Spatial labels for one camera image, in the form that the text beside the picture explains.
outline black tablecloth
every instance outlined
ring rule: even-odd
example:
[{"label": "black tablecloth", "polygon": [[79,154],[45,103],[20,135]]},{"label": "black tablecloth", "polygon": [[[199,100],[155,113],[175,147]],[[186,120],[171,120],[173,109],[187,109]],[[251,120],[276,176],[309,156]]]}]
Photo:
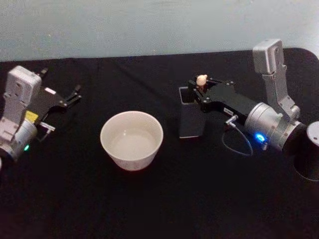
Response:
[{"label": "black tablecloth", "polygon": [[[319,119],[319,61],[285,50],[290,96],[301,121]],[[0,63],[1,93],[16,65],[48,66],[43,85],[67,96],[82,85],[83,100],[47,122],[57,130],[34,141],[2,172],[1,238],[316,238],[318,184],[301,178],[291,158],[273,149],[243,157],[221,143],[226,116],[210,113],[198,140],[178,138],[178,87],[197,74],[233,80],[236,89],[267,102],[251,51]],[[152,164],[121,170],[99,142],[111,116],[129,110],[156,117],[163,144]],[[230,144],[244,144],[228,137]]]}]

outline black cable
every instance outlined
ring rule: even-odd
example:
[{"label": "black cable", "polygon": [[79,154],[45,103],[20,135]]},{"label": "black cable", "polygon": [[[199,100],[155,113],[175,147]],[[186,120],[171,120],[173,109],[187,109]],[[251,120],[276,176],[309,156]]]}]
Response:
[{"label": "black cable", "polygon": [[224,146],[225,146],[226,148],[228,148],[229,150],[231,150],[231,151],[233,151],[233,152],[235,152],[235,153],[238,153],[238,154],[240,154],[240,155],[247,156],[247,157],[253,156],[254,150],[253,150],[253,147],[251,146],[251,143],[249,142],[248,138],[246,137],[246,135],[244,135],[244,133],[243,133],[239,128],[237,128],[236,126],[233,126],[233,128],[234,128],[235,130],[237,130],[237,131],[240,133],[240,135],[241,135],[241,136],[245,139],[245,141],[247,142],[247,144],[248,144],[248,146],[249,146],[249,149],[250,149],[250,154],[248,154],[248,153],[243,153],[243,152],[237,151],[237,150],[235,150],[235,149],[229,147],[229,146],[225,143],[225,140],[224,140],[224,137],[225,137],[226,132],[224,132],[223,135],[222,135],[222,137],[221,137],[221,141],[222,141],[222,143],[224,144]]}]

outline metal bracket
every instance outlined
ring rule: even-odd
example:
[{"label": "metal bracket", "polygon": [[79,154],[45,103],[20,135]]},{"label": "metal bracket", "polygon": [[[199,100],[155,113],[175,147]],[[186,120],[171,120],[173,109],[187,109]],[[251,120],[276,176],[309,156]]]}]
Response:
[{"label": "metal bracket", "polygon": [[0,141],[10,142],[24,121],[26,108],[36,97],[41,78],[21,66],[8,73],[4,99],[4,112],[0,120]]},{"label": "metal bracket", "polygon": [[300,108],[288,95],[284,51],[281,40],[267,39],[253,48],[256,73],[261,73],[265,81],[268,104],[282,113],[287,121],[296,121]]}]

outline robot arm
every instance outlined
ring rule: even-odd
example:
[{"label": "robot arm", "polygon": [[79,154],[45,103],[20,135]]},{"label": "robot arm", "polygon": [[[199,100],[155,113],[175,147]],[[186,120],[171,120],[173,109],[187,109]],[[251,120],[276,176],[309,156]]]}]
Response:
[{"label": "robot arm", "polygon": [[44,139],[55,130],[44,120],[54,109],[65,110],[78,102],[80,86],[71,96],[62,98],[54,90],[42,87],[47,69],[35,74],[21,66],[8,73],[4,111],[0,119],[0,162],[8,165],[17,162],[29,143],[37,136],[40,127],[46,130]]},{"label": "robot arm", "polygon": [[304,125],[298,121],[300,109],[287,92],[286,65],[282,42],[265,40],[253,49],[255,71],[265,81],[268,104],[257,103],[236,93],[233,82],[189,81],[190,95],[203,112],[219,111],[261,143],[271,145],[287,155],[295,155],[295,168],[305,178],[319,180],[319,121]]}]

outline silver cylinder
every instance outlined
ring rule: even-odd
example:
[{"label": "silver cylinder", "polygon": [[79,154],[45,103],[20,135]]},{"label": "silver cylinder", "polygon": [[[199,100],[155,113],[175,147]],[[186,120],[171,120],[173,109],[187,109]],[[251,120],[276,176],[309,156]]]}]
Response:
[{"label": "silver cylinder", "polygon": [[36,134],[37,129],[34,124],[25,119],[15,133],[12,141],[9,144],[2,144],[0,148],[6,151],[14,161],[17,161],[23,153],[25,146],[35,138]]},{"label": "silver cylinder", "polygon": [[261,133],[268,144],[282,151],[287,138],[299,124],[299,121],[284,120],[283,115],[276,113],[272,107],[259,103],[249,113],[245,129],[252,135]]}]

